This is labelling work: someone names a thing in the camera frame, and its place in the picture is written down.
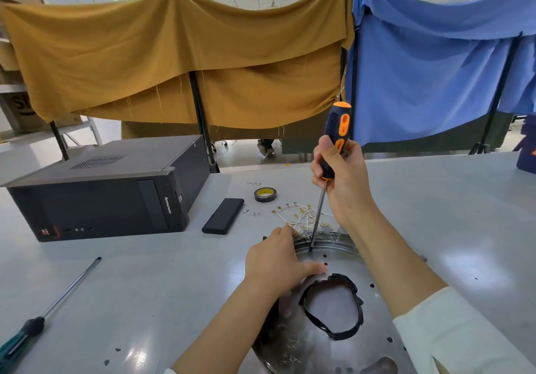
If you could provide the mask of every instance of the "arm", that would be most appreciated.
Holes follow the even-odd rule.
[[[298,261],[293,233],[277,228],[248,251],[244,280],[175,362],[176,373],[236,373],[277,298],[306,276],[327,271],[321,263]]]
[[[335,171],[326,193],[333,215],[352,237],[374,277],[419,374],[536,373],[529,361],[471,304],[410,248],[379,211],[370,193],[361,147],[348,158],[323,136],[312,162],[313,183],[324,187],[319,161]]]

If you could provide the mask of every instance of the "screwdriver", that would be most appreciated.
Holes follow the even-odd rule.
[[[52,310],[65,298],[77,284],[88,275],[92,269],[100,262],[102,257],[97,257],[94,262],[77,278],[75,282],[65,291],[62,296],[48,308],[43,315],[35,319],[29,319],[24,323],[24,326],[19,332],[10,338],[0,347],[0,374],[7,374],[13,365],[22,356],[23,350],[30,344],[30,340],[41,334],[44,329],[44,318],[46,318]]]
[[[350,134],[350,121],[352,114],[352,106],[347,102],[335,102],[331,106],[330,112],[327,115],[326,125],[324,134],[328,135],[331,139],[333,145],[337,148],[339,153],[341,153],[348,141]],[[323,174],[322,178],[327,181],[335,178],[335,172],[327,164],[327,162],[322,159],[320,163],[322,166]],[[315,225],[312,228],[312,237],[311,244],[309,245],[309,254],[312,253],[312,247],[315,244],[316,235],[318,233],[318,223],[320,222],[320,215],[322,215],[322,205],[324,204],[324,197],[326,195],[326,189],[322,188],[320,193],[320,201],[318,202],[318,210],[316,211]]]

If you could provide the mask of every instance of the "person's left hand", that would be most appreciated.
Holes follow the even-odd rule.
[[[306,276],[327,273],[327,267],[321,262],[298,261],[293,233],[289,225],[278,227],[267,239],[249,249],[245,256],[244,280],[255,280],[279,297]]]

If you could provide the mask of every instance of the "white table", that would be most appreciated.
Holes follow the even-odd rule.
[[[417,157],[368,168],[389,220],[536,364],[536,175],[516,169],[516,160],[516,153]],[[252,182],[276,188],[278,199],[255,202]],[[161,373],[241,281],[249,247],[282,224],[271,210],[293,201],[314,207],[318,196],[308,168],[213,174],[184,233],[40,244],[1,190],[0,342],[102,256],[18,372]],[[225,197],[244,198],[250,211],[227,236],[202,234]],[[250,353],[241,372],[261,371]]]

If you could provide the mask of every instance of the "roll of black tape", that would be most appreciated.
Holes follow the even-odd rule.
[[[274,188],[259,188],[253,195],[257,202],[268,203],[277,198],[277,191]]]

